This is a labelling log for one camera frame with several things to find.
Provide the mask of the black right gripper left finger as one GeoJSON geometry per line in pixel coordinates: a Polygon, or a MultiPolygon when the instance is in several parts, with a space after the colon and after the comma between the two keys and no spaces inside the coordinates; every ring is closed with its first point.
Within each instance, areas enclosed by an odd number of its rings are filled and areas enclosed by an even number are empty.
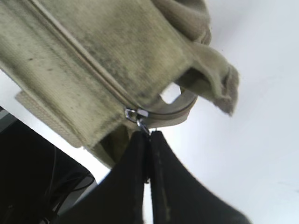
{"type": "Polygon", "coordinates": [[[134,132],[119,162],[103,181],[71,209],[60,224],[142,224],[146,135],[134,132]]]}

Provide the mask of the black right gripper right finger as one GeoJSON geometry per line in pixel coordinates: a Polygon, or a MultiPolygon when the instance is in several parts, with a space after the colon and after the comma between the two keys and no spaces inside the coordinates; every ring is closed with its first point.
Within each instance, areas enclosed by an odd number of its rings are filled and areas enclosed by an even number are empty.
{"type": "Polygon", "coordinates": [[[249,224],[184,167],[161,131],[150,136],[151,197],[156,224],[249,224]]]}

